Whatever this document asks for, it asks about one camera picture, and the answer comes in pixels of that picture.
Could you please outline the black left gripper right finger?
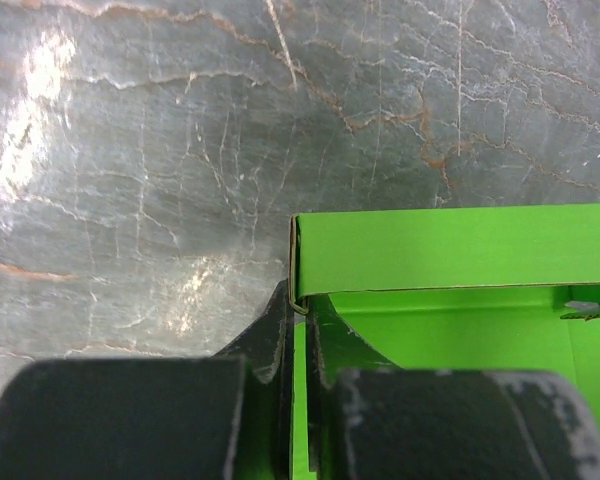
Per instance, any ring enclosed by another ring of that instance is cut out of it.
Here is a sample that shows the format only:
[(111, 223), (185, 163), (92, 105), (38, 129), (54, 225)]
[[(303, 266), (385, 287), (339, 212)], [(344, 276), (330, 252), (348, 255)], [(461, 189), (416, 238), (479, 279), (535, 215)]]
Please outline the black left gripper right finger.
[(557, 373), (401, 368), (325, 295), (309, 307), (306, 355), (321, 479), (600, 479), (600, 429)]

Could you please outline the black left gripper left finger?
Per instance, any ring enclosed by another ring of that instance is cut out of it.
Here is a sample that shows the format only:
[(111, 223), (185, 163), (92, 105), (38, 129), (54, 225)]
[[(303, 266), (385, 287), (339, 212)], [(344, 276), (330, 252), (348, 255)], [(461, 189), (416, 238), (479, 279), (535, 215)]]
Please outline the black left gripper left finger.
[(0, 479), (287, 479), (294, 312), (279, 283), (209, 357), (29, 364), (0, 396)]

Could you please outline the green paper box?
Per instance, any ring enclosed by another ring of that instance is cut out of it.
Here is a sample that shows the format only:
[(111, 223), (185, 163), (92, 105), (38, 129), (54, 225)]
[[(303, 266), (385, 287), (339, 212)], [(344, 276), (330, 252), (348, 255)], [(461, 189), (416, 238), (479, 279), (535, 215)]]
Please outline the green paper box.
[(546, 370), (600, 429), (600, 204), (306, 213), (289, 298), (401, 368)]

